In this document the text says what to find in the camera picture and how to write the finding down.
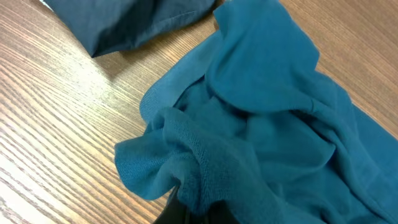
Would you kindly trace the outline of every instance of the garment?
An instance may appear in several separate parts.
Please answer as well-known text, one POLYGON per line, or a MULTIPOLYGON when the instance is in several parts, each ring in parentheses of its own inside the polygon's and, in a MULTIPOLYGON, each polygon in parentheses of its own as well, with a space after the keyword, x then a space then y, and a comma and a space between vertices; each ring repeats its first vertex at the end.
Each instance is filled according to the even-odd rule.
POLYGON ((92 57, 139 47, 203 17, 215 0, 44 0, 92 57))
POLYGON ((273 0, 232 0, 220 30, 141 102, 143 136, 115 146, 124 185, 179 185, 240 223, 398 223, 398 142, 315 71, 318 51, 273 0))

